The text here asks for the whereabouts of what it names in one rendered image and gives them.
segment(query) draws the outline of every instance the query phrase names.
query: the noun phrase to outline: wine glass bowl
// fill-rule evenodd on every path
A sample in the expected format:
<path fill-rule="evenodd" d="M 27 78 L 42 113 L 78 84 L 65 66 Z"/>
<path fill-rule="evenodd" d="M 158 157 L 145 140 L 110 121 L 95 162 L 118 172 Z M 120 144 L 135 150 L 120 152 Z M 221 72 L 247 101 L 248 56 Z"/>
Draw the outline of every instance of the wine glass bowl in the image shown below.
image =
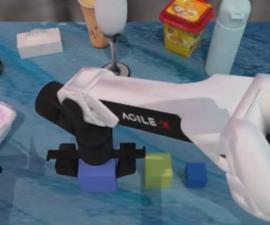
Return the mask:
<path fill-rule="evenodd" d="M 111 47 L 112 62 L 103 68 L 111 70 L 116 75 L 130 76 L 130 69 L 116 60 L 117 41 L 127 20 L 127 0 L 95 0 L 94 8 L 97 24 Z"/>

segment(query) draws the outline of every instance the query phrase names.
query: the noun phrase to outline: small blue cube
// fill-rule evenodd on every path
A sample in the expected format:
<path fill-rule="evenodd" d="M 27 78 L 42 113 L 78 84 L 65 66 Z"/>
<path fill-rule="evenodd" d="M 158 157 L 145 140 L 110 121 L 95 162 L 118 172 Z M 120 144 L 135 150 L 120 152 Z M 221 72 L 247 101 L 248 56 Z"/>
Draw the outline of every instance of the small blue cube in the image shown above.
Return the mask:
<path fill-rule="evenodd" d="M 187 163 L 186 186 L 188 188 L 204 188 L 207 181 L 205 163 Z"/>
<path fill-rule="evenodd" d="M 103 165 L 88 165 L 79 160 L 78 181 L 83 192 L 114 192 L 117 189 L 116 160 Z"/>

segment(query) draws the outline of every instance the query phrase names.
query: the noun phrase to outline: gray wall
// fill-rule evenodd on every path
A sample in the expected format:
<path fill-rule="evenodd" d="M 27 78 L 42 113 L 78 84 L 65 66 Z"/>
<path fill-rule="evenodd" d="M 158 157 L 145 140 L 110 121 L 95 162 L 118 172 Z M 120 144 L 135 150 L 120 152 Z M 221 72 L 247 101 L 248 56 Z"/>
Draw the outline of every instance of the gray wall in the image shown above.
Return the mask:
<path fill-rule="evenodd" d="M 169 0 L 128 0 L 129 21 L 158 21 Z M 221 0 L 209 0 L 217 10 Z M 250 0 L 250 21 L 270 21 L 270 0 Z M 83 21 L 77 0 L 0 0 L 0 21 Z"/>

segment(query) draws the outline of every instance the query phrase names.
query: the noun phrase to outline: white bottle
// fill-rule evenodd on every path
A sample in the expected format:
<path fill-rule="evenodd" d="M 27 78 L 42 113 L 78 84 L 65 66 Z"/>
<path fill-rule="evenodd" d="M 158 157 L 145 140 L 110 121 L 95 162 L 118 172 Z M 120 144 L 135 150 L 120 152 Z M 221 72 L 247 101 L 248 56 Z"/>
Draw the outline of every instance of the white bottle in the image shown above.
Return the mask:
<path fill-rule="evenodd" d="M 223 0 L 216 20 L 205 71 L 230 74 L 250 15 L 249 0 Z"/>

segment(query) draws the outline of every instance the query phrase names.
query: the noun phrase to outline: blue table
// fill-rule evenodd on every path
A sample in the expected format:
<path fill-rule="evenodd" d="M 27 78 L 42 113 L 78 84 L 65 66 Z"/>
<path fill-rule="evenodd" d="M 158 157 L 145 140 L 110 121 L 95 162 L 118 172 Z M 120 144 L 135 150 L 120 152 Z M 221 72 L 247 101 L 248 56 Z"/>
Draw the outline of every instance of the blue table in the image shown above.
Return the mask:
<path fill-rule="evenodd" d="M 132 76 L 176 83 L 206 79 L 204 59 L 214 24 L 202 44 L 185 59 L 164 50 L 160 23 L 130 23 L 118 48 L 118 59 Z M 16 34 L 34 28 L 60 27 L 65 52 L 21 60 Z M 149 152 L 171 152 L 174 179 L 170 189 L 146 191 L 140 172 L 119 180 L 113 194 L 86 194 L 77 180 L 55 173 L 45 162 L 48 149 L 74 138 L 35 113 L 34 101 L 47 82 L 65 83 L 81 67 L 101 67 L 110 61 L 109 49 L 94 49 L 84 24 L 0 22 L 0 100 L 18 111 L 7 139 L 0 146 L 0 225 L 265 225 L 232 200 L 225 176 L 196 146 L 118 127 L 115 142 L 137 142 Z M 250 23 L 232 73 L 270 73 L 270 23 Z M 186 162 L 206 162 L 208 184 L 203 190 L 183 185 Z"/>

